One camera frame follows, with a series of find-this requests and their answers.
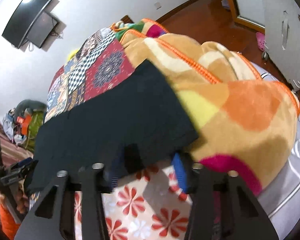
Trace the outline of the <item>orange sleeve forearm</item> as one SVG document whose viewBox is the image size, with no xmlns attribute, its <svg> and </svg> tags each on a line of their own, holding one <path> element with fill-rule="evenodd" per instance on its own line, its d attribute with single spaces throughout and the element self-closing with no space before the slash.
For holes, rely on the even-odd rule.
<svg viewBox="0 0 300 240">
<path fill-rule="evenodd" d="M 17 224 L 14 221 L 14 218 L 12 217 L 10 212 L 6 208 L 4 208 L 2 204 L 0 204 L 0 220 L 1 220 L 2 230 L 5 233 L 5 235 L 10 240 L 14 240 L 17 231 L 20 227 L 20 224 Z"/>
</svg>

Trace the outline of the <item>person's left hand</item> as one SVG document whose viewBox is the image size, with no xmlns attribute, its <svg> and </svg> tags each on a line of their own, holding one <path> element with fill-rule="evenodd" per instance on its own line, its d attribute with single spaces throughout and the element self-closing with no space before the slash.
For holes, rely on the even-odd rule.
<svg viewBox="0 0 300 240">
<path fill-rule="evenodd" d="M 29 199 L 26 197 L 25 193 L 23 192 L 23 188 L 20 184 L 18 186 L 18 192 L 15 194 L 15 201 L 17 203 L 17 210 L 20 213 L 25 214 L 29 208 Z M 0 205 L 4 210 L 8 211 L 8 207 L 6 204 L 6 196 L 0 193 Z"/>
</svg>

